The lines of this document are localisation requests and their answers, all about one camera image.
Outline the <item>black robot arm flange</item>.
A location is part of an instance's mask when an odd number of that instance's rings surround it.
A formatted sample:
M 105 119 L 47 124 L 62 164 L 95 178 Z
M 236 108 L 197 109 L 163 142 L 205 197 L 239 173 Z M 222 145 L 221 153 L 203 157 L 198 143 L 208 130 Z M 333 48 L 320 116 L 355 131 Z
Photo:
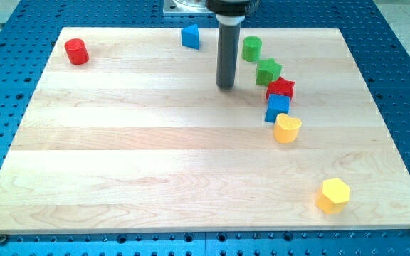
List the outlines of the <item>black robot arm flange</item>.
M 205 6 L 215 14 L 245 16 L 255 12 L 260 2 L 260 0 L 206 0 Z

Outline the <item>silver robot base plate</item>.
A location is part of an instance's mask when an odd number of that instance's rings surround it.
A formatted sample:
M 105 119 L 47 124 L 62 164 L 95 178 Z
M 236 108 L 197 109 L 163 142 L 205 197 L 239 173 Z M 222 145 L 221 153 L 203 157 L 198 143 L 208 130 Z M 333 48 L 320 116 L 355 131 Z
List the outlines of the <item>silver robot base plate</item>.
M 163 0 L 164 16 L 200 16 L 211 14 L 205 0 Z

